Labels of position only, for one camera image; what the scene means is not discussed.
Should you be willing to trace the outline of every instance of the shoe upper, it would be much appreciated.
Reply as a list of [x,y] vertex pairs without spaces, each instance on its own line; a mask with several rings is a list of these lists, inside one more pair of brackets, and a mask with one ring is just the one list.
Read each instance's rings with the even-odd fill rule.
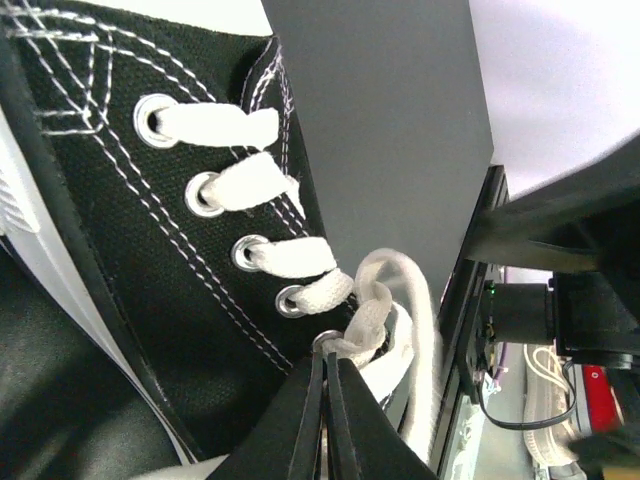
[[[0,16],[19,58],[56,178],[96,272],[80,271],[104,321],[154,401],[196,458],[228,453],[248,433],[313,339],[344,330],[353,307],[284,318],[274,300],[291,280],[247,273],[230,258],[248,234],[271,241],[323,236],[292,88],[277,37],[208,31],[72,1],[9,2]],[[216,218],[194,215],[189,181],[251,148],[178,143],[154,148],[132,122],[140,98],[273,108],[267,147],[300,183],[304,216],[283,195]],[[59,225],[61,235],[66,232]]]

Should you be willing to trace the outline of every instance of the red component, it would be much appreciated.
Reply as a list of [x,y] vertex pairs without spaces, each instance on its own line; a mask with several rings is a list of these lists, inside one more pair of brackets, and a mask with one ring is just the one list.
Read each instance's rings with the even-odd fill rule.
[[604,369],[584,365],[582,374],[592,430],[606,432],[619,426],[616,402]]

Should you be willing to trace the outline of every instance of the white stitching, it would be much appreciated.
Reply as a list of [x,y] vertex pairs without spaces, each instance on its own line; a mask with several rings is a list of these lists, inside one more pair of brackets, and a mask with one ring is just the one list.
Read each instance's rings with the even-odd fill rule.
[[[116,135],[115,132],[113,132],[113,130],[111,129],[111,127],[109,127],[109,125],[107,124],[106,127],[107,131],[116,139],[116,142],[118,143],[118,146],[120,147],[121,150],[124,150],[124,146],[122,145],[122,143],[120,143],[120,140],[118,138],[118,136]],[[180,247],[180,245],[178,245],[178,242],[176,242],[173,238],[171,238],[171,233],[162,225],[160,218],[158,217],[158,215],[153,212],[151,210],[151,205],[149,204],[149,202],[147,202],[143,197],[142,194],[140,193],[140,191],[134,187],[131,182],[129,181],[129,178],[127,176],[127,174],[120,168],[118,161],[116,160],[116,158],[111,154],[111,152],[107,149],[107,146],[104,143],[104,140],[102,140],[98,135],[94,134],[92,135],[92,138],[96,140],[96,142],[100,145],[100,147],[102,148],[102,151],[104,152],[105,156],[111,161],[111,163],[113,164],[116,172],[118,173],[118,175],[120,175],[120,177],[122,177],[122,179],[124,180],[127,188],[129,190],[131,190],[133,193],[135,193],[138,196],[138,199],[140,200],[140,202],[142,203],[142,205],[147,209],[149,215],[151,216],[151,218],[153,218],[156,223],[158,224],[158,226],[160,227],[160,230],[162,231],[162,233],[165,234],[165,236],[169,239],[169,242],[171,242],[171,244],[176,248],[176,250],[178,251],[178,253],[187,261],[187,264],[189,265],[189,268],[195,273],[195,275],[204,283],[205,287],[211,292],[211,294],[213,295],[213,297],[218,301],[218,303],[220,304],[220,306],[227,312],[227,314],[231,317],[231,320],[240,328],[240,330],[251,340],[251,342],[258,347],[259,350],[262,351],[262,353],[264,353],[267,358],[269,358],[269,360],[276,366],[276,368],[278,368],[278,370],[285,372],[285,369],[282,368],[280,366],[280,364],[277,362],[276,359],[274,359],[271,354],[269,352],[267,352],[264,347],[262,345],[260,345],[258,343],[258,341],[256,340],[255,337],[253,337],[245,328],[244,326],[238,321],[238,319],[235,317],[235,315],[233,315],[233,313],[229,310],[229,308],[225,305],[225,303],[222,301],[222,298],[215,292],[213,286],[204,278],[204,276],[198,272],[197,267],[191,263],[191,260],[189,258],[189,256],[184,252],[184,250],[182,250],[182,248]],[[143,185],[145,185],[145,187],[147,187],[148,183],[140,176],[140,179],[143,181]],[[165,213],[165,215],[167,215],[166,210],[164,210],[164,207],[161,206],[161,209],[163,210],[163,213]],[[235,302],[233,302],[233,300],[228,297],[229,300],[234,304],[234,306],[236,306],[236,308],[239,308]],[[256,329],[257,333],[260,333],[259,330],[257,330],[257,328],[255,327],[255,325],[253,325],[252,322],[249,321],[249,323],[251,324],[251,326]],[[284,359],[287,364],[289,366],[291,366],[291,364],[288,362],[288,360]]]
[[[14,22],[17,22],[16,23],[17,25],[20,25],[20,26],[24,27],[24,25],[20,24],[16,19],[13,19],[13,20],[14,20]],[[26,38],[25,40],[27,41],[29,46],[31,46],[31,48],[34,50],[34,52],[36,52],[36,55],[38,56],[38,61],[40,62],[40,64],[44,67],[44,69],[49,74],[49,77],[50,77],[51,81],[53,82],[53,84],[55,85],[55,87],[65,97],[65,100],[67,101],[69,106],[71,108],[73,108],[74,110],[76,110],[77,112],[82,113],[82,109],[80,108],[80,106],[71,99],[71,95],[69,94],[67,89],[62,86],[62,84],[60,83],[60,81],[56,77],[55,72],[51,68],[51,65],[49,65],[49,63],[44,59],[44,56],[42,55],[42,50],[40,50],[38,45],[36,45],[36,43],[32,39]]]
[[100,38],[91,33],[86,35],[82,32],[63,32],[62,30],[12,30],[7,32],[9,38],[47,38],[52,40],[68,40],[70,42],[95,43]]
[[282,121],[282,173],[287,175],[289,170],[288,156],[289,156],[289,123],[292,113],[292,99],[287,85],[287,77],[285,76],[284,68],[279,70],[280,73],[280,95],[284,99],[284,118]]
[[[273,45],[273,41],[274,41],[273,38],[271,40],[269,40],[269,43],[267,43],[267,46],[264,49],[264,51],[260,54],[258,59],[253,63],[253,65],[251,65],[251,68],[249,69],[249,73],[247,73],[247,76],[244,79],[244,83],[242,84],[242,95],[240,96],[240,98],[243,101],[244,101],[244,96],[247,93],[247,87],[249,86],[249,80],[251,79],[251,76],[253,75],[253,70],[262,61],[262,59],[265,57],[265,55],[267,53],[269,53],[269,50],[271,49],[271,45]],[[251,102],[249,102],[249,111],[251,111]]]
[[[107,34],[107,38],[109,39],[109,43],[112,45],[113,44],[113,37],[112,37],[111,33]],[[98,113],[99,113],[99,115],[101,117],[101,121],[100,121],[98,129],[93,129],[93,130],[71,129],[71,130],[64,130],[64,131],[43,131],[43,134],[50,135],[50,136],[56,136],[56,135],[95,135],[95,134],[97,134],[105,124],[109,123],[107,121],[107,118],[108,118],[108,115],[109,115],[109,103],[111,102],[111,91],[112,91],[112,85],[113,85],[112,77],[113,77],[113,52],[109,51],[109,56],[108,56],[108,59],[107,59],[107,79],[106,79],[107,89],[106,89],[106,92],[105,92],[105,95],[104,95],[104,106],[102,108],[102,112],[99,111],[100,107],[99,107],[98,103],[95,101],[95,99],[93,98],[93,96],[91,95],[91,91],[87,92],[88,94],[85,97],[86,101],[89,104],[94,105],[98,109]],[[90,105],[87,105],[86,109],[87,109],[86,112],[88,112],[89,115],[83,115],[82,117],[83,117],[85,125],[90,126],[90,124],[88,123],[88,118],[91,116]]]
[[[17,19],[13,19],[14,22],[16,22],[17,24],[19,24],[19,21],[17,21]],[[35,44],[32,45],[32,47],[35,47],[39,57],[46,63],[46,60],[44,60],[44,58],[42,57],[42,52],[39,50],[39,48],[37,48],[37,46]],[[111,52],[113,51],[117,51],[117,49],[113,49],[113,48],[109,48],[109,50]],[[136,56],[135,54],[133,54],[133,58],[135,58],[136,60],[140,61],[141,63],[146,63],[147,65],[149,65],[149,62],[144,62],[142,61],[141,58],[139,58],[138,56]],[[66,68],[70,69],[70,65],[68,65],[68,63],[65,65]],[[53,74],[53,71],[50,69],[48,69],[50,74]],[[72,78],[75,76],[75,74],[71,71],[70,72],[72,75]],[[91,103],[93,103],[94,105],[97,106],[96,102],[92,99],[89,98],[89,101]],[[180,236],[183,238],[183,240],[187,243],[187,245],[189,246],[189,248],[192,250],[192,252],[194,253],[194,256],[196,258],[196,260],[198,262],[200,262],[205,269],[207,270],[207,273],[209,273],[209,275],[211,276],[211,278],[218,284],[220,290],[225,294],[225,296],[227,297],[227,299],[229,300],[229,302],[239,311],[239,313],[242,314],[242,316],[245,318],[245,320],[249,323],[249,325],[251,325],[251,327],[253,327],[253,329],[256,331],[256,333],[258,335],[260,335],[260,337],[262,337],[262,339],[265,341],[266,344],[268,344],[275,353],[278,354],[278,356],[286,363],[287,366],[291,367],[292,364],[289,362],[289,360],[284,357],[282,355],[282,353],[278,350],[278,348],[257,328],[257,326],[249,319],[249,317],[246,315],[246,313],[242,310],[242,308],[235,302],[235,300],[233,300],[233,298],[231,298],[229,292],[224,288],[224,286],[222,285],[222,283],[220,282],[220,280],[213,274],[212,270],[208,267],[208,265],[206,264],[206,262],[204,261],[204,259],[199,256],[197,254],[197,250],[195,249],[195,247],[189,242],[188,237],[180,230],[179,226],[171,219],[168,211],[164,208],[164,206],[162,205],[160,199],[151,191],[151,186],[149,185],[149,183],[142,177],[142,174],[140,172],[140,170],[138,169],[138,167],[132,162],[131,160],[131,156],[129,154],[129,152],[124,148],[124,146],[122,145],[119,137],[117,136],[117,134],[108,126],[108,120],[106,117],[106,114],[101,114],[101,116],[103,116],[102,121],[107,125],[107,130],[109,132],[109,134],[115,139],[116,143],[118,144],[118,147],[120,148],[120,150],[122,151],[122,153],[125,155],[125,157],[127,158],[127,161],[130,165],[130,167],[134,170],[134,172],[137,173],[137,175],[140,177],[140,180],[142,182],[142,184],[145,186],[145,188],[147,188],[149,190],[149,193],[151,194],[152,198],[154,199],[154,201],[158,204],[158,206],[160,207],[160,210],[162,211],[162,213],[164,214],[164,216],[166,217],[166,219],[169,221],[169,223],[175,228],[177,229],[178,233],[180,234]],[[118,174],[125,180],[125,183],[127,184],[128,188],[130,190],[132,190],[134,193],[136,193],[136,195],[138,195],[138,197],[140,198],[141,202],[143,203],[143,205],[147,208],[147,210],[149,210],[149,214],[152,216],[152,218],[154,218],[154,220],[156,220],[156,222],[158,223],[158,226],[161,228],[161,230],[163,231],[163,233],[165,233],[165,235],[169,238],[170,242],[178,249],[178,252],[185,258],[188,260],[188,256],[184,253],[184,251],[179,247],[179,245],[177,244],[177,242],[171,238],[170,233],[166,230],[166,228],[164,228],[161,223],[160,223],[160,219],[159,217],[150,210],[150,205],[149,203],[144,200],[141,195],[140,192],[128,181],[128,177],[126,176],[126,174],[122,171],[122,169],[119,168],[117,161],[115,160],[115,158],[108,152],[106,145],[104,144],[104,141],[98,137],[95,132],[92,132],[93,135],[92,137],[96,139],[96,141],[101,145],[105,155],[107,155],[107,157],[112,161],[112,163],[114,164],[114,166],[116,167],[116,171],[118,172]],[[235,316],[229,311],[228,307],[223,304],[221,297],[219,295],[217,295],[214,291],[213,291],[213,287],[211,286],[211,284],[209,284],[206,279],[204,278],[204,276],[202,274],[200,274],[197,271],[197,267],[195,265],[193,265],[192,263],[188,262],[190,268],[194,271],[194,273],[196,274],[196,276],[198,278],[200,278],[200,280],[202,280],[205,284],[205,286],[211,291],[211,293],[213,294],[214,298],[216,298],[218,300],[218,302],[220,303],[221,307],[223,309],[225,309],[227,311],[227,313],[229,314],[229,316],[231,316],[232,320],[234,321],[234,323],[236,323],[241,330],[251,339],[251,341],[260,349],[263,351],[263,353],[272,361],[272,363],[274,363],[276,365],[276,367],[280,370],[282,370],[283,372],[285,371],[279,364],[278,362],[268,353],[264,350],[264,348],[259,345],[257,343],[257,340],[252,337],[249,332],[247,332],[246,329],[244,329],[242,327],[242,325],[238,322],[238,320],[235,318]]]
[[144,63],[145,65],[150,66],[154,70],[157,70],[158,72],[162,73],[167,80],[169,80],[170,82],[175,83],[178,86],[178,88],[180,88],[180,90],[185,92],[189,96],[189,98],[191,98],[191,100],[193,100],[194,102],[197,102],[197,103],[200,102],[200,100],[198,100],[191,93],[191,91],[180,82],[180,80],[178,80],[176,77],[174,77],[172,75],[169,75],[164,68],[162,68],[158,64],[154,63],[152,60],[149,60],[148,58],[141,57],[141,56],[135,54],[134,52],[132,52],[130,50],[125,50],[125,49],[122,49],[122,48],[109,47],[107,45],[102,45],[100,43],[97,44],[97,47],[100,50],[111,51],[111,52],[115,52],[115,53],[120,53],[121,55],[126,55],[128,57],[136,59],[140,63]]
[[[284,70],[284,67],[282,65],[281,50],[280,48],[278,48],[276,55],[273,57],[269,65],[267,65],[264,72],[262,72],[262,75],[258,79],[258,82],[256,83],[256,86],[253,89],[253,94],[251,95],[251,101],[249,103],[249,111],[253,112],[257,108],[260,108],[260,106],[262,105],[262,101],[264,100],[264,95],[267,91],[267,87],[269,86],[273,78],[276,76],[276,74],[279,72],[282,72],[283,70]],[[298,226],[300,226],[302,234],[308,236],[309,234],[304,228],[302,222],[300,222],[297,216],[291,211],[291,209],[286,204],[286,202],[281,201],[280,203],[282,203],[282,205],[284,205],[284,207],[288,210],[289,216],[296,222]],[[274,211],[276,212],[276,215],[280,217],[280,219],[286,225],[289,232],[291,232],[293,236],[297,237],[299,235],[299,232],[296,232],[293,229],[291,223],[289,223],[289,221],[285,218],[284,213],[282,212],[282,210],[278,208],[278,205],[276,204],[276,202],[272,200],[271,202],[269,202],[269,205],[273,207]]]
[[96,64],[96,44],[92,43],[89,47],[89,61],[87,62],[87,84],[86,84],[86,95],[85,95],[85,104],[84,109],[90,110],[91,98],[93,96],[93,81],[95,79],[95,64]]
[[84,115],[84,111],[76,112],[75,110],[36,110],[33,112],[38,117],[77,117]]
[[264,94],[267,91],[267,87],[274,79],[276,73],[279,70],[280,61],[280,48],[278,48],[276,55],[273,57],[273,60],[271,60],[271,63],[269,63],[269,65],[267,65],[267,68],[264,69],[264,72],[262,72],[262,75],[258,79],[258,83],[256,83],[256,86],[253,89],[251,102],[249,102],[250,112],[254,112],[257,108],[260,108],[262,100],[264,99]]
[[66,11],[63,12],[63,11],[57,9],[57,8],[44,10],[42,8],[39,8],[39,7],[31,7],[29,9],[29,11],[27,11],[26,9],[21,8],[21,7],[11,7],[11,6],[9,6],[6,9],[0,9],[0,14],[9,14],[12,17],[25,16],[25,15],[31,14],[35,18],[40,18],[40,17],[60,18],[60,19],[63,19],[63,20],[69,20],[69,21],[72,21],[72,22],[81,23],[81,24],[84,24],[84,25],[95,25],[98,28],[100,28],[101,30],[104,30],[106,32],[115,32],[115,33],[119,33],[121,35],[124,35],[125,37],[132,38],[132,39],[140,42],[141,44],[152,48],[153,50],[158,52],[160,55],[162,55],[164,57],[167,57],[173,64],[177,65],[187,76],[191,77],[191,79],[193,79],[195,84],[205,93],[205,95],[207,97],[209,97],[209,99],[211,101],[213,101],[213,102],[216,101],[215,97],[213,95],[211,95],[211,93],[209,93],[209,90],[207,89],[207,87],[200,80],[198,80],[198,78],[196,77],[196,74],[193,73],[188,68],[186,68],[185,65],[180,60],[175,58],[167,50],[159,48],[155,43],[147,40],[146,38],[139,37],[134,32],[118,28],[118,27],[116,27],[114,25],[107,25],[107,24],[99,22],[96,19],[94,19],[92,17],[89,17],[89,16],[79,15],[79,14],[74,13],[74,12],[66,12]]
[[[17,18],[11,17],[11,19],[13,20],[13,23],[18,27],[19,31],[22,31],[22,32],[29,31]],[[40,28],[43,29],[42,31],[46,31],[45,25],[40,20],[38,20],[36,18],[34,18],[34,20],[40,26]],[[80,89],[83,92],[85,92],[86,91],[86,86],[80,81],[80,79],[77,77],[77,75],[73,71],[73,68],[71,67],[71,65],[69,64],[67,59],[64,57],[64,55],[62,55],[62,52],[60,52],[60,49],[58,48],[57,43],[55,43],[50,37],[43,36],[43,37],[39,37],[39,38],[45,38],[51,44],[51,46],[54,48],[54,50],[56,52],[56,56],[58,57],[58,60],[60,60],[60,63],[68,71],[69,75],[71,76],[71,79],[80,87]],[[53,72],[53,69],[51,68],[51,65],[49,65],[49,63],[45,60],[44,55],[42,54],[42,50],[40,50],[40,47],[38,47],[36,45],[36,43],[29,37],[25,37],[25,40],[31,46],[31,48],[36,53],[36,55],[38,56],[38,60],[39,60],[40,64],[45,68],[45,70],[49,74],[49,77],[50,77],[51,81],[53,82],[53,84],[67,98],[67,102],[71,105],[71,107],[74,107],[75,109],[78,110],[78,112],[80,113],[85,125],[87,125],[87,127],[91,127],[91,125],[88,122],[88,119],[91,116],[90,115],[91,112],[89,110],[87,110],[87,105],[85,105],[85,109],[84,110],[80,110],[80,106],[77,105],[71,99],[71,96],[69,95],[69,92],[67,92],[67,90],[60,83],[59,79],[55,76],[55,73]],[[102,123],[100,123],[98,125],[98,127],[93,128],[93,129],[88,129],[88,130],[80,130],[80,129],[70,129],[70,130],[66,130],[66,131],[43,130],[42,133],[45,134],[45,135],[50,135],[50,136],[72,135],[72,134],[92,134],[92,133],[98,132],[101,128],[102,128]]]

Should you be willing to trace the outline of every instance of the white shoelace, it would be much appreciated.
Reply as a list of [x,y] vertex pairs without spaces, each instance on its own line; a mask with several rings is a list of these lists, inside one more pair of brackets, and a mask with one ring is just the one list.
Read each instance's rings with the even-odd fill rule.
[[[158,134],[201,146],[253,146],[263,150],[278,139],[279,133],[278,112],[274,109],[246,114],[235,105],[178,104],[156,111],[155,116]],[[199,192],[209,206],[225,211],[247,210],[286,194],[304,217],[298,182],[281,172],[270,153],[250,155],[216,173]],[[364,259],[354,281],[337,267],[331,248],[321,237],[269,241],[247,249],[252,264],[270,275],[288,279],[322,275],[289,297],[304,314],[330,311],[355,293],[359,308],[343,338],[325,340],[322,347],[325,353],[336,352],[340,358],[353,360],[378,402],[395,390],[413,361],[402,435],[426,463],[433,428],[437,335],[429,288],[418,266],[396,251],[377,250]],[[393,302],[389,288],[379,282],[387,266],[407,290],[411,317]],[[385,340],[385,322],[392,311],[397,318],[390,348],[372,362]]]

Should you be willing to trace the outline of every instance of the black metal frame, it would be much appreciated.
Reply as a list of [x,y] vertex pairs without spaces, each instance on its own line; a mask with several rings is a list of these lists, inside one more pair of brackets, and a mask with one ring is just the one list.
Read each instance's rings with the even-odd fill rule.
[[[507,199],[504,168],[490,167],[469,225],[469,232],[476,227],[482,212],[504,204]],[[483,337],[483,325],[479,323],[477,313],[486,279],[497,280],[498,277],[497,265],[467,260],[460,256],[442,302],[439,314],[443,345],[442,401],[430,459],[430,465],[439,477],[444,474],[451,442],[456,434],[453,427],[462,397],[464,394],[472,397],[476,395],[473,375],[478,367],[480,353],[484,350],[484,342],[478,341]]]
[[638,219],[640,135],[578,172],[483,213],[463,255],[562,273],[599,270],[640,319]]

